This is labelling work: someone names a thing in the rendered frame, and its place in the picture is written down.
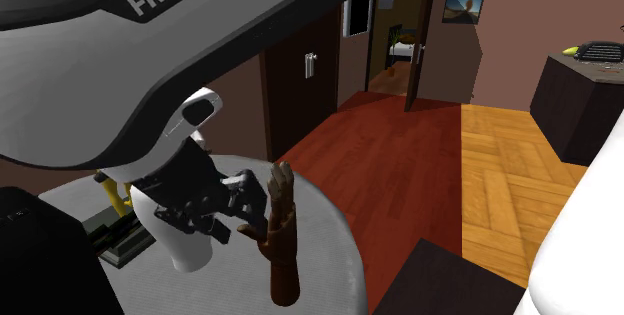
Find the dark cabinet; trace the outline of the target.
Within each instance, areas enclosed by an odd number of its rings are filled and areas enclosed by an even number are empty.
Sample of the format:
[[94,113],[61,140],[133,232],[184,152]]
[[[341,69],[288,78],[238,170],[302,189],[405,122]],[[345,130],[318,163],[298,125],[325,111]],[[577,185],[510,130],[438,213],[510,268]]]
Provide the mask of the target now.
[[530,114],[558,158],[588,166],[624,111],[624,43],[590,41],[547,57]]

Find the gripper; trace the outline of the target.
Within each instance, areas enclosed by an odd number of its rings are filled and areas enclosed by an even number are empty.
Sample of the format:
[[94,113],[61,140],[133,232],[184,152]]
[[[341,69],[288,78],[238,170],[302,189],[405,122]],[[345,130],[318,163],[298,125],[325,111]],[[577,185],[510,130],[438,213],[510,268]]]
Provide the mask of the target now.
[[159,219],[186,234],[200,232],[227,245],[231,230],[214,217],[219,209],[209,207],[210,199],[215,198],[217,204],[228,200],[225,215],[266,227],[267,194],[249,169],[222,178],[208,153],[186,138],[169,161],[132,186],[159,205],[155,212]]

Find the framed wall picture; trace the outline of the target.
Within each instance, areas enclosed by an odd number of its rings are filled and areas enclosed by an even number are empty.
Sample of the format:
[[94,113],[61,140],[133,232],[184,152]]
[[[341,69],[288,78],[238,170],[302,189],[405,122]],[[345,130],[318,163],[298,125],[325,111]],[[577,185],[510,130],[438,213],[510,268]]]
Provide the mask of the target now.
[[477,25],[484,0],[445,0],[442,22]]

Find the brown wooden hand model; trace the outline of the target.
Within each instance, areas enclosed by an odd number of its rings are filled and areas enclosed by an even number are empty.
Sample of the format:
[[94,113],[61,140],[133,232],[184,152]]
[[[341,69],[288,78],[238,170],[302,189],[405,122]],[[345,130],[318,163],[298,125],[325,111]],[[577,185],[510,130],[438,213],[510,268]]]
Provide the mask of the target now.
[[237,231],[257,242],[259,252],[270,263],[270,296],[281,307],[293,305],[300,297],[297,252],[297,216],[294,202],[294,173],[287,161],[273,163],[267,181],[271,213],[266,237],[248,224]]

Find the black box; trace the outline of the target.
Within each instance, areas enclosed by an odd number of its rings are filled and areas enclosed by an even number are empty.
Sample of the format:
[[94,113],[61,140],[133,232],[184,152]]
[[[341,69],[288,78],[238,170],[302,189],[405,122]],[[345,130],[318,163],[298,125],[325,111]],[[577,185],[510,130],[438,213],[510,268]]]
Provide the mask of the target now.
[[0,188],[0,315],[124,315],[80,221]]

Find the white vase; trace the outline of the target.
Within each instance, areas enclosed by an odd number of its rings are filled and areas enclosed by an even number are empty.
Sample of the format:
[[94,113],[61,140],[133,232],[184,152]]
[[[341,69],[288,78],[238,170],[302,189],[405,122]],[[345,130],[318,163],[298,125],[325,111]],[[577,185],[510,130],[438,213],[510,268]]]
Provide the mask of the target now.
[[166,248],[177,271],[195,272],[210,262],[213,256],[210,236],[198,232],[186,234],[159,219],[155,215],[159,205],[135,186],[131,187],[130,195],[139,221]]

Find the open dark brown door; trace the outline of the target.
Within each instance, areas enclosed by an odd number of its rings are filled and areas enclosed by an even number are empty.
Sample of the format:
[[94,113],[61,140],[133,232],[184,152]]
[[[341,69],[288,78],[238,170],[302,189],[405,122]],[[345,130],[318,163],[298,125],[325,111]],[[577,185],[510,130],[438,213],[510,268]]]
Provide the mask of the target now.
[[432,5],[433,0],[422,0],[421,2],[421,9],[418,15],[415,49],[413,52],[408,89],[406,92],[406,100],[404,106],[405,112],[410,111],[415,99],[417,98],[420,76],[422,72],[422,59],[425,53]]

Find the bed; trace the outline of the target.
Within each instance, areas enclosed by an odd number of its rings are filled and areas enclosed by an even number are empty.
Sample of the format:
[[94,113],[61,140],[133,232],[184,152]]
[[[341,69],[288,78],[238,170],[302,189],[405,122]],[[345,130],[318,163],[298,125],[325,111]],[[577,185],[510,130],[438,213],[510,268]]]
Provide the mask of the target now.
[[391,26],[388,32],[388,53],[385,67],[388,68],[397,61],[411,62],[413,60],[415,38],[415,29],[403,28],[401,24]]

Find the yellow figure on dark base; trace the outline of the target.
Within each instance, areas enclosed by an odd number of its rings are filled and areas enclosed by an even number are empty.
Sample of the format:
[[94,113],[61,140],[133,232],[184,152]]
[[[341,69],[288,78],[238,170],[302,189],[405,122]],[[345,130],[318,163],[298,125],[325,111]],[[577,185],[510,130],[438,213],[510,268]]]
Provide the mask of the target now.
[[155,238],[136,216],[130,183],[123,183],[122,197],[118,183],[101,171],[93,180],[106,192],[111,206],[83,222],[96,255],[117,269],[123,268],[155,242]]

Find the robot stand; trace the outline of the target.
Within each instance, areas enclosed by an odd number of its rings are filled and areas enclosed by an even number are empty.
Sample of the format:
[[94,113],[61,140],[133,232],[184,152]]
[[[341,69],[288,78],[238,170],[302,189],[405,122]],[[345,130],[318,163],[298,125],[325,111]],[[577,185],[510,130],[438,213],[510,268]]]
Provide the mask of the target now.
[[525,289],[420,239],[372,315],[513,315]]

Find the round white table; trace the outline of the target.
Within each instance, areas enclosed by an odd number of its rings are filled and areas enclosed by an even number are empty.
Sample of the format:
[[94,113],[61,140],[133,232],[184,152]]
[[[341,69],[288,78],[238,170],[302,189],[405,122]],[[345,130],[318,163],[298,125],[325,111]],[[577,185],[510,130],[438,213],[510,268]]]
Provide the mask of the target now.
[[343,213],[301,175],[294,179],[300,297],[270,297],[270,267],[255,241],[238,232],[193,273],[175,270],[154,243],[117,269],[104,264],[125,315],[368,315],[363,264]]

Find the closed dark brown door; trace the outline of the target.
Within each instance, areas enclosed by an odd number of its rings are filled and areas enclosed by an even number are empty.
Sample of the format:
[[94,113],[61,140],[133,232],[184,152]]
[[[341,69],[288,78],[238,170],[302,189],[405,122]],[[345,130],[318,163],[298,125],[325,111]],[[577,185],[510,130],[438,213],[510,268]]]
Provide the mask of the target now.
[[341,13],[337,5],[260,53],[270,162],[337,109]]

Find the dark window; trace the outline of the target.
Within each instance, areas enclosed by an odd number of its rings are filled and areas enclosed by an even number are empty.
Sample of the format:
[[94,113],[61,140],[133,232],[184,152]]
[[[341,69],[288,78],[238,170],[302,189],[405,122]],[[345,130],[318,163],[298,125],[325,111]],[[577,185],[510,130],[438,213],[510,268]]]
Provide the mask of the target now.
[[372,0],[347,0],[343,3],[343,36],[366,33],[370,28]]

